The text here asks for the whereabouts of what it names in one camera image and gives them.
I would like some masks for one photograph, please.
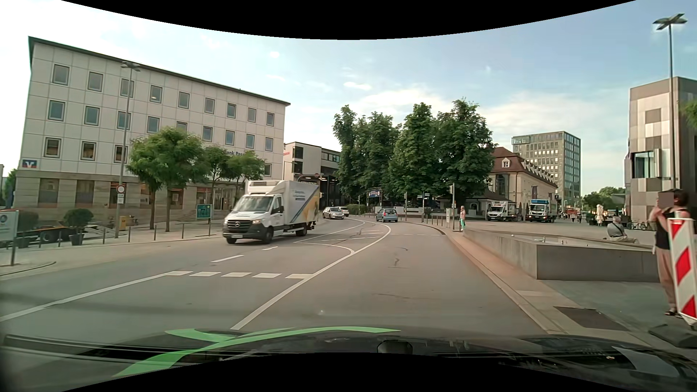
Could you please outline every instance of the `sitting man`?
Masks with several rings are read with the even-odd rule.
[[[620,222],[622,222],[622,218],[619,216],[613,216],[612,222],[608,225],[608,236],[610,236],[610,238],[603,239],[608,239],[609,241],[635,243],[636,239],[627,236],[627,233],[625,233],[625,228]]]

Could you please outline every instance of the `street lamp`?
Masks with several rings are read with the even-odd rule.
[[[128,107],[130,105],[130,95],[133,93],[135,89],[131,89],[131,83],[133,81],[133,71],[140,72],[140,64],[133,63],[131,61],[122,61],[121,62],[121,67],[122,68],[129,68],[130,69],[130,74],[128,75],[128,88],[126,92],[126,118],[124,120],[125,125],[123,127],[123,143],[121,145],[121,171],[118,173],[118,184],[119,186],[123,185],[123,168],[125,166],[126,162],[126,131],[130,129],[130,121],[128,121]],[[121,205],[118,202],[118,199],[116,200],[116,230],[114,230],[114,238],[118,238],[119,231],[121,230]]]
[[[685,24],[687,23],[686,19],[683,19],[683,15],[685,14],[677,14],[671,17],[663,17],[656,22],[653,22],[653,24],[658,24],[658,31],[661,31],[668,27],[668,50],[670,53],[670,67],[671,67],[671,81],[668,84],[668,95],[670,96],[671,100],[671,106],[670,106],[670,126],[671,126],[671,188],[675,189],[675,121],[674,121],[674,114],[673,114],[673,106],[675,104],[675,98],[673,97],[673,25],[674,24]]]

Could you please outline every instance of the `white lane marking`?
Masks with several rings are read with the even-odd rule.
[[[355,238],[339,238],[339,239],[321,239],[320,241],[345,241],[347,239],[366,239],[366,238],[380,238],[377,237],[355,237]]]
[[[224,259],[213,260],[211,263],[224,262],[225,260],[236,259],[236,258],[242,257],[242,256],[244,256],[244,255],[234,255],[234,256],[230,256],[230,257],[225,257]]]
[[[103,289],[94,290],[92,292],[87,292],[87,293],[78,294],[75,296],[70,296],[68,298],[59,299],[58,301],[44,303],[43,305],[34,306],[33,308],[20,310],[19,312],[10,313],[9,315],[5,315],[3,317],[0,317],[0,322],[6,322],[8,320],[15,319],[17,317],[26,316],[26,315],[29,315],[31,313],[38,312],[39,310],[44,310],[44,309],[50,308],[54,305],[61,305],[63,303],[68,303],[68,302],[76,301],[78,299],[83,299],[83,298],[86,298],[88,296],[93,296],[93,295],[101,294],[104,292],[110,292],[110,291],[115,290],[115,289],[120,289],[122,287],[135,285],[136,283],[147,282],[148,280],[161,278],[162,276],[167,276],[168,274],[170,274],[170,272],[160,273],[160,274],[157,274],[154,276],[149,276],[147,278],[131,280],[130,282],[121,283],[120,285],[109,286],[109,287],[105,287]]]
[[[172,271],[172,272],[166,273],[165,276],[182,276],[182,275],[186,275],[187,273],[191,273],[191,272],[194,272],[194,271]]]
[[[286,279],[308,279],[310,276],[312,276],[311,273],[292,273]]]
[[[258,273],[252,277],[253,278],[275,278],[278,275],[280,275],[280,273]]]
[[[248,314],[247,317],[241,319],[241,320],[239,321],[239,323],[233,325],[230,329],[241,329],[241,328],[243,328],[245,325],[249,324],[249,322],[251,322],[253,319],[257,318],[264,310],[269,309],[269,307],[271,307],[271,305],[273,305],[274,303],[277,303],[281,298],[283,298],[283,297],[285,297],[286,295],[288,295],[288,293],[290,293],[290,292],[292,292],[293,290],[297,289],[297,288],[300,287],[302,284],[304,284],[305,282],[308,282],[310,279],[314,278],[315,276],[319,275],[320,273],[323,273],[324,271],[327,271],[328,269],[330,269],[330,268],[332,268],[333,266],[339,264],[340,262],[343,262],[345,259],[348,259],[349,257],[355,255],[356,253],[362,252],[363,250],[366,250],[366,249],[370,248],[371,246],[375,245],[376,243],[382,241],[382,240],[383,240],[385,237],[387,237],[387,236],[390,234],[390,232],[392,231],[392,229],[391,229],[389,226],[384,225],[384,224],[382,224],[382,223],[376,223],[376,225],[382,225],[382,226],[387,227],[387,229],[388,229],[387,234],[383,235],[383,236],[380,237],[379,239],[377,239],[377,240],[375,240],[375,241],[369,243],[368,245],[362,247],[362,248],[359,249],[359,250],[352,250],[352,249],[348,249],[348,248],[344,248],[343,246],[340,246],[339,248],[344,248],[344,249],[350,250],[351,253],[347,254],[346,256],[343,256],[341,259],[338,259],[337,261],[333,262],[332,264],[329,264],[329,265],[325,266],[325,267],[322,268],[321,270],[319,270],[319,271],[313,273],[312,275],[310,275],[308,278],[305,278],[305,279],[301,280],[300,282],[297,282],[296,284],[294,284],[294,285],[288,287],[287,289],[283,290],[282,292],[280,292],[279,294],[277,294],[277,295],[276,295],[275,297],[273,297],[272,299],[266,301],[265,304],[263,304],[262,306],[259,306],[254,312],[251,312],[250,314]],[[330,244],[323,244],[323,243],[318,243],[318,244],[315,244],[315,245],[331,246]]]
[[[229,276],[231,278],[242,278],[243,276],[247,276],[251,274],[251,272],[231,272],[231,273],[226,273],[225,275],[221,275],[223,278],[226,276]]]
[[[192,273],[192,274],[189,275],[189,276],[213,276],[213,275],[217,275],[217,274],[219,274],[219,273],[220,273],[220,272],[207,272],[207,271],[204,271],[204,272]]]

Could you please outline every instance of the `road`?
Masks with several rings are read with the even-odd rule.
[[[206,239],[116,258],[3,281],[2,332],[103,343],[183,328],[543,333],[445,235],[412,223],[333,220],[270,245]]]

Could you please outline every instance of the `sky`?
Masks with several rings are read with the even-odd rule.
[[[64,1],[16,0],[0,24],[0,164],[20,159],[27,36],[81,47],[291,103],[284,141],[340,149],[334,114],[350,105],[401,123],[416,103],[480,105],[493,140],[565,130],[581,138],[581,193],[623,186],[629,89],[668,77],[660,17],[697,17],[694,0],[635,0],[568,17],[448,36],[301,40],[139,19]],[[674,30],[675,74],[697,79],[697,20]]]

